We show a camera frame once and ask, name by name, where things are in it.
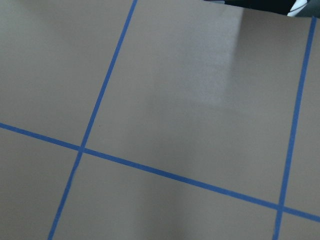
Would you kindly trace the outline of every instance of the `dark object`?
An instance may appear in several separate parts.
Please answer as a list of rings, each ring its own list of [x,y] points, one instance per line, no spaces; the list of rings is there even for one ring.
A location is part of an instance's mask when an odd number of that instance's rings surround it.
[[[317,17],[320,18],[320,0],[310,0],[308,4],[302,9],[297,17]]]
[[[225,0],[225,4],[287,15],[296,0]]]

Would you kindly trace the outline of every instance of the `grid square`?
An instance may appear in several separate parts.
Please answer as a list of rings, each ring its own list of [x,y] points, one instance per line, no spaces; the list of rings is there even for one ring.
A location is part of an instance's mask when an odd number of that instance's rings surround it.
[[[320,26],[317,24],[305,79],[286,206],[320,215]]]
[[[55,240],[270,240],[275,210],[84,155]]]
[[[80,145],[131,3],[2,1],[0,122]]]
[[[318,240],[319,236],[319,222],[283,214],[279,240]]]
[[[0,129],[0,239],[46,239],[77,152]]]
[[[140,0],[88,148],[277,203],[309,26]]]

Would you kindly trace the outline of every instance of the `blue painter's tape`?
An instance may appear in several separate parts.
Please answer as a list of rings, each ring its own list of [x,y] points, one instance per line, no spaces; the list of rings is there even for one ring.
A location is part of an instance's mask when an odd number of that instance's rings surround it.
[[[299,211],[286,206],[283,208],[283,212],[320,223],[320,216],[317,216],[311,213]]]
[[[286,201],[292,156],[294,153],[295,139],[296,139],[297,128],[298,128],[300,105],[301,105],[302,95],[304,91],[304,84],[305,84],[306,75],[307,75],[312,42],[315,35],[316,23],[317,23],[317,19],[313,17],[310,24],[308,39],[307,39],[304,58],[303,58],[302,70],[301,70],[298,90],[297,90],[296,99],[295,99],[289,145],[288,145],[288,150],[286,154],[282,185],[281,185],[281,191],[280,191],[280,197],[279,197],[279,209],[276,213],[274,233],[273,233],[272,240],[278,240],[279,234],[280,234],[280,227],[281,227],[282,215],[283,215],[285,201]]]
[[[115,63],[116,63],[120,48],[121,48],[122,43],[124,41],[127,29],[129,27],[129,23],[131,21],[131,17],[132,17],[132,15],[134,13],[134,10],[135,10],[136,4],[137,4],[137,1],[138,0],[133,0],[131,8],[130,8],[129,13],[127,15],[127,18],[125,20],[125,23],[124,23],[120,38],[118,40],[118,43],[116,45],[116,48],[115,48],[111,63],[109,65],[109,68],[108,68],[108,71],[107,71],[106,76],[104,78],[104,81],[103,81],[102,87],[100,89],[99,95],[98,95],[97,100],[95,102],[95,106],[94,106],[94,109],[92,111],[88,126],[87,126],[87,128],[85,130],[81,146],[80,146],[80,148],[78,150],[78,154],[76,156],[76,159],[74,161],[74,165],[72,167],[72,170],[71,170],[71,173],[69,175],[67,184],[65,186],[65,189],[64,189],[64,192],[63,192],[59,207],[58,207],[58,209],[56,211],[56,214],[55,214],[55,217],[53,219],[53,223],[52,223],[52,226],[51,226],[48,238],[47,238],[48,240],[52,240],[54,235],[55,235],[55,231],[56,231],[57,225],[59,223],[62,211],[64,209],[64,206],[65,206],[65,203],[66,203],[66,200],[67,200],[67,197],[68,197],[71,185],[72,185],[73,178],[74,178],[74,176],[76,174],[76,171],[77,171],[77,168],[78,168],[78,166],[80,164],[80,160],[81,160],[81,157],[83,155],[83,151],[84,151],[84,149],[86,147],[86,144],[87,144],[91,129],[92,129],[93,125],[94,125],[94,122],[95,122],[95,119],[96,119],[96,116],[97,116],[101,101],[102,101],[102,99],[104,97],[104,94],[105,94],[105,91],[107,89],[108,82],[110,80],[112,71],[114,69],[114,66],[115,66]]]
[[[27,130],[24,130],[24,129],[15,127],[15,126],[7,125],[7,124],[1,123],[1,122],[0,122],[0,128],[6,129],[6,130],[10,130],[12,132],[19,133],[19,134],[22,134],[22,135],[25,135],[25,136],[29,136],[29,137],[32,137],[34,139],[39,139],[39,140],[42,140],[42,141],[45,141],[45,142],[48,142],[48,143],[59,145],[59,146],[62,146],[62,147],[68,148],[68,149],[73,149],[73,150],[76,150],[76,151],[79,150],[79,146],[77,146],[77,145],[74,145],[74,144],[71,144],[71,143],[68,143],[68,142],[65,142],[65,141],[61,141],[61,140],[58,140],[58,139],[55,139],[55,138],[52,138],[52,137],[44,136],[44,135],[41,135],[41,134],[38,134],[38,133],[34,133],[34,132],[31,132],[31,131],[27,131]]]
[[[87,148],[84,149],[84,153],[92,155],[92,156],[96,156],[96,157],[99,157],[99,158],[102,158],[102,159],[106,159],[106,160],[109,160],[109,161],[112,161],[112,162],[115,162],[115,163],[118,163],[118,164],[126,165],[126,166],[129,166],[129,167],[135,168],[135,169],[139,169],[139,170],[142,170],[142,171],[145,171],[145,172],[148,172],[148,173],[156,174],[156,175],[159,175],[159,176],[162,176],[162,177],[165,177],[165,178],[177,180],[179,182],[183,182],[183,183],[186,183],[186,184],[189,184],[189,185],[193,185],[193,186],[196,186],[196,187],[199,187],[199,188],[202,188],[202,189],[207,189],[207,190],[210,190],[210,191],[213,191],[213,192],[216,192],[216,193],[227,195],[227,196],[230,196],[230,197],[233,197],[233,198],[236,198],[236,199],[241,199],[241,200],[246,201],[246,202],[250,202],[250,203],[253,203],[253,204],[261,205],[261,206],[264,206],[264,207],[267,207],[267,208],[270,208],[270,209],[274,209],[274,210],[278,209],[278,205],[276,203],[273,203],[273,202],[265,201],[265,200],[258,199],[258,198],[252,197],[252,196],[248,196],[248,195],[245,195],[245,194],[242,194],[242,193],[231,191],[231,190],[228,190],[228,189],[225,189],[225,188],[221,188],[221,187],[218,187],[218,186],[210,185],[210,184],[205,183],[205,182],[193,180],[191,178],[187,178],[187,177],[180,176],[180,175],[177,175],[177,174],[174,174],[174,173],[163,171],[163,170],[160,170],[160,169],[157,169],[157,168],[154,168],[154,167],[142,165],[142,164],[139,164],[139,163],[136,163],[136,162],[133,162],[133,161],[128,161],[128,160],[125,160],[125,159],[122,159],[122,158],[119,158],[119,157],[116,157],[116,156],[111,156],[111,155],[108,155],[108,154],[105,154],[105,153],[101,153],[101,152],[98,152],[98,151],[94,151],[94,150],[91,150],[91,149],[87,149]]]
[[[45,142],[48,142],[48,143],[51,143],[51,144],[56,144],[56,145],[59,145],[59,146],[65,147],[65,148],[72,149],[72,150],[78,150],[80,148],[79,146],[76,146],[74,144],[71,144],[71,143],[68,143],[68,142],[65,142],[65,141],[60,141],[60,140],[54,139],[52,137],[44,136],[44,135],[41,135],[41,134],[38,134],[38,133],[34,133],[34,132],[31,132],[31,131],[27,131],[27,130],[24,130],[24,129],[21,129],[21,128],[18,128],[18,127],[10,126],[10,125],[4,124],[4,123],[0,123],[0,128],[6,129],[8,131],[12,131],[12,132],[15,132],[15,133],[18,133],[18,134],[22,134],[22,135],[25,135],[25,136],[28,136],[28,137],[31,137],[31,138],[39,139],[39,140],[42,140],[42,141],[45,141]],[[101,153],[101,152],[98,152],[98,151],[94,151],[94,150],[91,150],[91,149],[85,148],[83,152],[86,153],[86,154],[95,156],[95,157],[99,157],[99,158],[102,158],[102,159],[105,159],[105,160],[109,160],[109,161],[112,161],[112,162],[115,162],[115,163],[126,165],[126,166],[129,166],[129,167],[135,168],[135,169],[139,169],[139,170],[142,170],[142,171],[145,171],[145,172],[149,172],[149,173],[152,173],[152,174],[156,174],[156,175],[159,175],[159,176],[163,176],[163,177],[166,177],[166,178],[177,180],[177,181],[180,181],[180,182],[183,182],[183,183],[186,183],[186,184],[190,184],[190,185],[193,185],[193,186],[196,186],[196,187],[199,187],[199,188],[207,189],[209,191],[213,191],[213,192],[220,193],[220,194],[223,194],[223,195],[227,195],[227,196],[230,196],[230,197],[233,197],[233,198],[237,198],[237,199],[240,199],[240,200],[243,200],[243,201],[254,203],[254,204],[266,207],[266,208],[278,210],[278,205],[275,204],[275,203],[268,202],[268,201],[265,201],[265,200],[261,200],[261,199],[258,199],[258,198],[254,198],[254,197],[242,194],[242,193],[234,192],[234,191],[231,191],[231,190],[228,190],[228,189],[224,189],[224,188],[221,188],[221,187],[210,185],[210,184],[205,183],[205,182],[200,182],[200,181],[193,180],[193,179],[190,179],[190,178],[187,178],[187,177],[179,176],[179,175],[176,175],[176,174],[173,174],[173,173],[170,173],[170,172],[166,172],[166,171],[163,171],[163,170],[159,170],[159,169],[156,169],[156,168],[153,168],[153,167],[150,167],[150,166],[142,165],[142,164],[135,163],[135,162],[128,161],[128,160],[124,160],[122,158],[111,156],[111,155],[108,155],[108,154],[105,154],[105,153]],[[290,207],[286,207],[286,206],[283,208],[283,212],[291,214],[291,215],[294,215],[294,216],[297,216],[297,217],[305,218],[305,219],[320,223],[320,216],[318,216],[318,215],[310,214],[310,213],[303,212],[303,211],[300,211],[300,210],[297,210],[297,209],[293,209],[293,208],[290,208]]]

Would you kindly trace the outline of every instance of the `blue tape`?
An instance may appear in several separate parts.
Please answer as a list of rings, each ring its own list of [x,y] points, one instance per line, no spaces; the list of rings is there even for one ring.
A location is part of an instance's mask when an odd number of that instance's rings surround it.
[[[187,177],[180,176],[180,175],[177,175],[177,174],[174,174],[174,173],[170,173],[170,172],[167,172],[167,171],[163,171],[163,170],[160,170],[160,169],[157,169],[157,168],[154,168],[154,167],[150,167],[150,166],[146,166],[146,165],[143,165],[143,164],[139,164],[139,163],[136,163],[136,162],[133,162],[133,161],[128,161],[128,160],[122,159],[120,157],[111,156],[111,155],[108,155],[108,154],[105,154],[105,153],[102,153],[102,152],[98,152],[98,151],[94,151],[94,150],[91,150],[91,149],[87,149],[87,148],[84,149],[84,153],[92,155],[92,156],[96,156],[96,157],[99,157],[99,158],[102,158],[102,159],[106,159],[106,160],[109,160],[111,162],[115,162],[115,163],[118,163],[118,164],[126,165],[126,166],[129,166],[129,167],[135,168],[135,169],[139,169],[139,170],[142,170],[142,171],[145,171],[145,172],[148,172],[148,173],[156,174],[156,175],[168,178],[168,179],[173,179],[173,180],[176,180],[176,181],[179,181],[179,182],[183,182],[183,183],[186,183],[186,184],[189,184],[189,185],[193,185],[193,186],[196,186],[196,187],[199,187],[199,188],[202,188],[202,189],[206,189],[206,190],[210,190],[210,191],[213,191],[213,192],[216,192],[216,193],[227,195],[227,196],[230,196],[230,197],[233,197],[233,198],[236,198],[236,199],[241,199],[243,201],[250,202],[250,203],[253,203],[253,204],[257,204],[257,205],[260,205],[260,206],[264,206],[264,207],[267,207],[267,208],[270,208],[270,209],[274,209],[274,210],[278,209],[278,205],[276,203],[272,203],[272,202],[269,202],[269,201],[258,199],[258,198],[255,198],[255,197],[252,197],[252,196],[248,196],[248,195],[245,195],[245,194],[242,194],[242,193],[238,193],[238,192],[235,192],[235,191],[227,190],[225,188],[221,188],[221,187],[218,187],[218,186],[210,185],[210,184],[205,183],[205,182],[193,180],[191,178],[187,178]]]
[[[37,133],[31,132],[31,131],[27,131],[27,130],[24,130],[24,129],[15,127],[15,126],[7,125],[7,124],[1,123],[1,122],[0,122],[0,128],[10,130],[12,132],[19,133],[19,134],[22,134],[22,135],[25,135],[25,136],[28,136],[28,137],[31,137],[34,139],[39,139],[39,140],[42,140],[42,141],[45,141],[48,143],[59,145],[59,146],[62,146],[62,147],[68,148],[68,149],[73,149],[76,151],[79,150],[79,146],[77,146],[77,145],[74,145],[74,144],[71,144],[71,143],[68,143],[65,141],[61,141],[58,139],[54,139],[52,137],[37,134]]]
[[[307,43],[306,43],[306,47],[305,47],[305,53],[304,53],[304,59],[303,59],[303,64],[302,64],[302,70],[301,70],[298,90],[296,93],[295,106],[294,106],[292,125],[291,125],[291,132],[290,132],[288,150],[287,150],[286,160],[285,160],[285,165],[284,165],[281,191],[280,191],[280,196],[279,196],[279,209],[276,213],[274,233],[273,233],[272,240],[278,240],[279,234],[280,234],[280,227],[281,227],[282,215],[283,215],[285,201],[286,201],[286,194],[287,194],[287,188],[288,188],[288,182],[289,182],[292,156],[294,153],[295,140],[296,140],[296,134],[297,134],[297,128],[298,128],[300,106],[301,106],[302,95],[303,95],[303,91],[304,91],[304,84],[305,84],[306,75],[307,75],[307,69],[308,69],[308,63],[309,63],[309,58],[310,58],[310,53],[311,53],[312,42],[313,42],[314,35],[315,35],[316,23],[317,23],[317,19],[315,17],[313,17],[311,20],[311,24],[310,24],[310,29],[309,29],[308,39],[307,39]]]
[[[299,210],[296,210],[296,209],[293,209],[293,208],[290,208],[290,207],[286,207],[286,206],[283,208],[283,211],[285,213],[287,213],[287,214],[295,215],[295,216],[300,217],[300,218],[305,218],[305,219],[312,220],[312,221],[320,223],[320,216],[317,216],[317,215],[314,215],[314,214],[311,214],[311,213],[307,213],[307,212],[304,212],[304,211],[299,211]]]
[[[125,23],[124,23],[124,26],[123,26],[123,29],[122,29],[122,32],[121,32],[121,35],[120,35],[120,38],[118,40],[118,43],[116,45],[116,48],[115,48],[115,51],[114,51],[114,54],[113,54],[113,57],[112,57],[112,60],[111,60],[111,63],[109,65],[109,68],[108,68],[108,71],[106,73],[106,76],[104,78],[104,81],[103,81],[103,84],[102,84],[102,87],[100,89],[100,92],[99,92],[99,95],[97,97],[97,100],[95,102],[95,105],[94,105],[94,109],[92,111],[92,114],[91,114],[91,117],[90,117],[90,120],[89,120],[89,123],[88,123],[88,126],[85,130],[85,133],[84,133],[84,136],[83,136],[83,139],[82,139],[82,143],[81,143],[81,146],[78,150],[78,154],[76,156],[76,159],[74,161],[74,165],[72,167],[72,170],[71,170],[71,173],[69,175],[69,178],[68,178],[68,181],[66,183],[66,186],[65,186],[65,189],[64,189],[64,192],[63,192],[63,195],[62,195],[62,198],[61,198],[61,201],[60,201],[60,204],[59,204],[59,207],[56,211],[56,214],[55,214],[55,217],[53,219],[53,223],[52,223],[52,226],[51,226],[51,229],[50,229],[50,232],[49,232],[49,235],[48,235],[48,238],[47,240],[52,240],[54,235],[55,235],[55,231],[56,231],[56,228],[57,228],[57,225],[59,223],[59,220],[60,220],[60,217],[61,217],[61,214],[62,214],[62,211],[64,209],[64,206],[66,204],[66,200],[67,200],[67,197],[68,197],[68,194],[69,194],[69,191],[70,191],[70,188],[71,188],[71,185],[72,185],[72,181],[73,181],[73,178],[76,174],[76,171],[77,171],[77,168],[79,166],[79,163],[80,163],[80,160],[81,160],[81,157],[83,155],[83,151],[86,147],[86,144],[87,144],[87,141],[88,141],[88,138],[89,138],[89,135],[90,135],[90,132],[91,132],[91,129],[94,125],[94,122],[95,122],[95,119],[96,119],[96,116],[97,116],[97,113],[98,113],[98,110],[99,110],[99,107],[101,105],[101,101],[104,97],[104,94],[105,94],[105,91],[107,89],[107,85],[108,85],[108,82],[110,80],[110,77],[111,77],[111,74],[112,74],[112,71],[114,69],[114,66],[115,66],[115,63],[117,61],[117,57],[118,57],[118,54],[119,54],[119,51],[120,51],[120,48],[122,46],[122,43],[124,41],[124,38],[125,38],[125,35],[126,35],[126,32],[127,32],[127,29],[129,27],[129,23],[131,21],[131,17],[134,13],[134,10],[135,10],[135,7],[136,7],[136,4],[137,4],[137,1],[138,0],[133,0],[132,2],[132,5],[131,5],[131,8],[129,10],[129,13],[127,15],[127,18],[125,20]]]
[[[28,136],[28,137],[31,137],[31,138],[39,139],[39,140],[42,140],[44,142],[48,142],[48,143],[51,143],[51,144],[59,145],[59,146],[62,146],[62,147],[68,148],[68,149],[78,150],[80,148],[79,146],[73,145],[73,144],[68,143],[68,142],[60,141],[60,140],[57,140],[55,138],[44,136],[44,135],[41,135],[41,134],[38,134],[38,133],[34,133],[34,132],[31,132],[31,131],[27,131],[27,130],[24,130],[24,129],[21,129],[21,128],[18,128],[18,127],[10,126],[10,125],[4,124],[4,123],[0,123],[0,128],[6,129],[8,131],[12,131],[12,132],[15,132],[15,133],[18,133],[18,134],[22,134],[22,135],[25,135],[25,136]],[[186,184],[190,184],[190,185],[193,185],[193,186],[196,186],[196,187],[199,187],[199,188],[203,188],[203,189],[206,189],[206,190],[209,190],[209,191],[213,191],[213,192],[220,193],[220,194],[223,194],[223,195],[227,195],[227,196],[230,196],[230,197],[233,197],[233,198],[244,200],[244,201],[247,201],[247,202],[250,202],[250,203],[254,203],[254,204],[257,204],[257,205],[260,205],[260,206],[263,206],[263,207],[267,207],[267,208],[274,209],[274,210],[278,210],[278,208],[279,208],[277,204],[272,203],[272,202],[261,200],[261,199],[255,198],[255,197],[251,197],[251,196],[248,196],[248,195],[245,195],[245,194],[242,194],[242,193],[238,193],[238,192],[234,192],[234,191],[231,191],[231,190],[228,190],[228,189],[224,189],[224,188],[221,188],[221,187],[210,185],[210,184],[207,184],[207,183],[204,183],[204,182],[200,182],[200,181],[197,181],[197,180],[193,180],[193,179],[190,179],[190,178],[187,178],[187,177],[179,176],[179,175],[176,175],[176,174],[173,174],[173,173],[170,173],[170,172],[166,172],[166,171],[159,170],[159,169],[156,169],[156,168],[153,168],[153,167],[150,167],[150,166],[146,166],[146,165],[142,165],[142,164],[139,164],[139,163],[135,163],[133,161],[128,161],[128,160],[125,160],[125,159],[122,159],[122,158],[119,158],[119,157],[111,156],[111,155],[108,155],[108,154],[105,154],[105,153],[101,153],[101,152],[98,152],[98,151],[94,151],[94,150],[91,150],[91,149],[88,149],[88,148],[85,148],[83,150],[83,152],[86,153],[86,154],[98,157],[98,158],[102,158],[102,159],[105,159],[105,160],[108,160],[108,161],[112,161],[112,162],[115,162],[115,163],[118,163],[118,164],[126,165],[126,166],[129,166],[129,167],[132,167],[132,168],[135,168],[135,169],[139,169],[139,170],[142,170],[142,171],[145,171],[145,172],[149,172],[149,173],[152,173],[152,174],[163,176],[165,178],[170,178],[170,179],[173,179],[173,180],[176,180],[176,181],[180,181],[180,182],[183,182],[183,183],[186,183]],[[290,207],[284,207],[283,211],[285,213],[290,214],[290,215],[294,215],[294,216],[297,216],[297,217],[305,218],[305,219],[320,223],[320,216],[317,216],[317,215],[314,215],[314,214],[303,212],[303,211],[300,211],[300,210],[297,210],[297,209],[293,209],[293,208],[290,208]]]

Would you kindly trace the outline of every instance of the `gray surface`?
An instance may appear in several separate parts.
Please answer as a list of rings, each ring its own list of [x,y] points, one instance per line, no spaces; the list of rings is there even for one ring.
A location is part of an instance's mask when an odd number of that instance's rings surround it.
[[[3,0],[0,122],[81,144],[131,0]]]
[[[0,129],[0,239],[47,239],[77,152]]]
[[[320,215],[320,26],[305,80],[286,205]]]
[[[319,222],[283,214],[279,240],[318,240],[319,238]]]
[[[270,240],[276,211],[85,155],[55,240]]]
[[[79,145],[130,4],[2,1],[0,123]],[[277,203],[309,25],[139,0],[87,147]],[[286,203],[319,215],[317,29]],[[0,129],[1,240],[47,238],[75,157]],[[270,240],[275,214],[84,155],[54,240]],[[284,215],[281,238],[318,235]]]
[[[310,20],[183,2],[137,5],[87,146],[277,203]]]

